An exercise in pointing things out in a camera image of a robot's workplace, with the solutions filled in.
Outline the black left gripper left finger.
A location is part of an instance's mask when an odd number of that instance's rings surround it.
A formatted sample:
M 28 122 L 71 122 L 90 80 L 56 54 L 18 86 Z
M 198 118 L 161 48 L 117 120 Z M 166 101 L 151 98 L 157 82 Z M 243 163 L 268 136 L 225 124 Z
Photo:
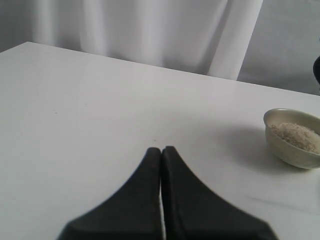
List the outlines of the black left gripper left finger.
M 109 199 L 71 220 L 60 240 L 161 240 L 161 151 L 147 149 L 125 184 Z

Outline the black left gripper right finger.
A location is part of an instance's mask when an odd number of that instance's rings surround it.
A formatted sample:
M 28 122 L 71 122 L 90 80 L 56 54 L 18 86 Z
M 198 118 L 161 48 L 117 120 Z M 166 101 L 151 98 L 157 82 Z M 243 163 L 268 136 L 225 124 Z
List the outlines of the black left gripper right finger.
M 211 191 L 173 146 L 161 157 L 161 195 L 168 240 L 276 240 L 263 220 Z

